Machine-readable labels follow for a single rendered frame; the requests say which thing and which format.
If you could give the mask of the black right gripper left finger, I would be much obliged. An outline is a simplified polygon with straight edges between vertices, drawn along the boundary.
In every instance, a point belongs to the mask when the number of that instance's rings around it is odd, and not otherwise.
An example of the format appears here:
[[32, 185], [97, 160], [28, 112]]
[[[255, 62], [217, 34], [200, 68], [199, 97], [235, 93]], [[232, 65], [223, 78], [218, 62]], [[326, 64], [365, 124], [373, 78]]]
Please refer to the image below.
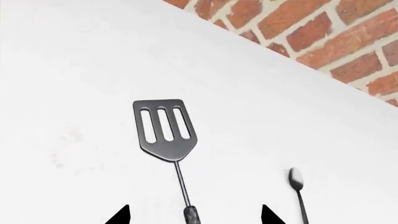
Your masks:
[[130, 224], [131, 214], [129, 205], [123, 206], [116, 214], [114, 214], [105, 224]]

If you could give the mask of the black slotted spatula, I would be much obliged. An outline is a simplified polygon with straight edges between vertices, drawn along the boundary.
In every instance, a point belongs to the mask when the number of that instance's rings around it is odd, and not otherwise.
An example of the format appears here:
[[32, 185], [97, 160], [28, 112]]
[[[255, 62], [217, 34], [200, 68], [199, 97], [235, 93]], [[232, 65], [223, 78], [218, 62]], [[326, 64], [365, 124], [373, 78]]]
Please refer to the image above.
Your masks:
[[[173, 163], [177, 172], [178, 181], [182, 191], [185, 208], [183, 215], [186, 224], [201, 224], [198, 211], [195, 206], [191, 205], [188, 192], [183, 179], [182, 171], [179, 162], [186, 158], [186, 156], [197, 145], [197, 134], [193, 127], [192, 121], [188, 115], [188, 111], [184, 102], [180, 99], [169, 100], [137, 100], [132, 104], [134, 110], [134, 119], [136, 121], [136, 129], [141, 149], [165, 162]], [[187, 128], [189, 138], [185, 139], [181, 135], [181, 130], [178, 127], [177, 119], [174, 109], [180, 110], [184, 125]], [[174, 139], [167, 141], [164, 137], [164, 132], [161, 127], [158, 110], [164, 110], [167, 121], [169, 122], [170, 129]], [[152, 130], [156, 141], [149, 143], [145, 137], [144, 125], [142, 121], [141, 111], [148, 111]]]

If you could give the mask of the metal spoon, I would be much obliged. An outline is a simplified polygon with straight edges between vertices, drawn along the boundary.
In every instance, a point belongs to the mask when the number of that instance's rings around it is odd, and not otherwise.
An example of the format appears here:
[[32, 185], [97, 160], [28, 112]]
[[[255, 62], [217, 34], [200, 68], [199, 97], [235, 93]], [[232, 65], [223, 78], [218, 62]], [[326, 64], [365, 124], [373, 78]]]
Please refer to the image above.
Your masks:
[[309, 224], [305, 205], [300, 193], [300, 191], [303, 189], [303, 177], [301, 172], [296, 167], [292, 167], [289, 170], [289, 184], [297, 193], [303, 224]]

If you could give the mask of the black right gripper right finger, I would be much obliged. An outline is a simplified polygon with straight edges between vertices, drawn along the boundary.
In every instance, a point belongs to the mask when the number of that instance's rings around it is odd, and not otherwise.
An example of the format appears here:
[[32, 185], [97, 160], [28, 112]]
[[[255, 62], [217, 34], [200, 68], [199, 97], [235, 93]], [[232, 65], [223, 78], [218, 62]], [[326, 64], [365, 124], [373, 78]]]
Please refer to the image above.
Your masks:
[[262, 224], [285, 224], [267, 205], [262, 205], [261, 221]]

